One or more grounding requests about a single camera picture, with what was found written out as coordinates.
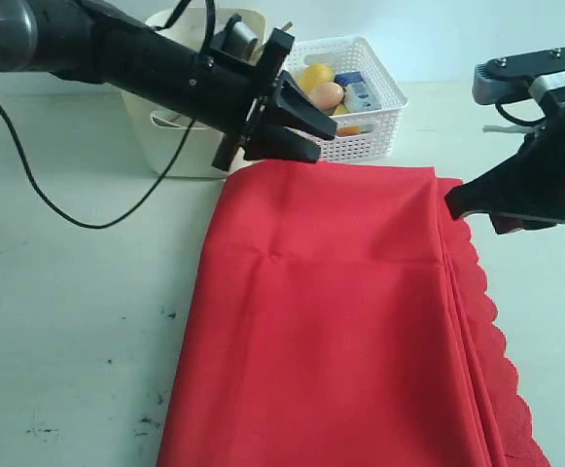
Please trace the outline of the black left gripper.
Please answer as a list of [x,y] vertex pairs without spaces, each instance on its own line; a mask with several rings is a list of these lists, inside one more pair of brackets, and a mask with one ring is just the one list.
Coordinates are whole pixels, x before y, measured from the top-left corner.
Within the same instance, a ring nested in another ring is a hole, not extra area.
[[268,125],[252,133],[244,160],[317,163],[320,147],[286,127],[333,140],[337,123],[308,98],[289,72],[280,73],[295,38],[275,28],[259,60],[251,64],[257,42],[247,26],[228,26],[215,34],[207,53],[194,61],[195,75],[190,79],[184,113],[223,134],[212,166],[228,170],[242,140],[253,129],[252,115],[267,97]]

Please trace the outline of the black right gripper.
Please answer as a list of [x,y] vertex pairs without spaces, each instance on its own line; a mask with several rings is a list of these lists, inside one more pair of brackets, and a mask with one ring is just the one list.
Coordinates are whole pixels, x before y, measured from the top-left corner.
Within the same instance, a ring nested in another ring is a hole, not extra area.
[[488,214],[496,234],[565,224],[565,106],[514,156],[444,200],[453,220]]

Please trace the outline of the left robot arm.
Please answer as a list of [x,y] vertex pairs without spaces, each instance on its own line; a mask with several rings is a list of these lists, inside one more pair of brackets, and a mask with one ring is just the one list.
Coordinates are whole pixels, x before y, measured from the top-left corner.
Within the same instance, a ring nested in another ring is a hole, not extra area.
[[0,72],[110,84],[218,130],[220,170],[238,150],[250,161],[317,162],[336,123],[284,70],[293,37],[274,29],[249,63],[230,52],[238,36],[238,17],[221,31],[207,24],[193,50],[104,1],[0,1]]

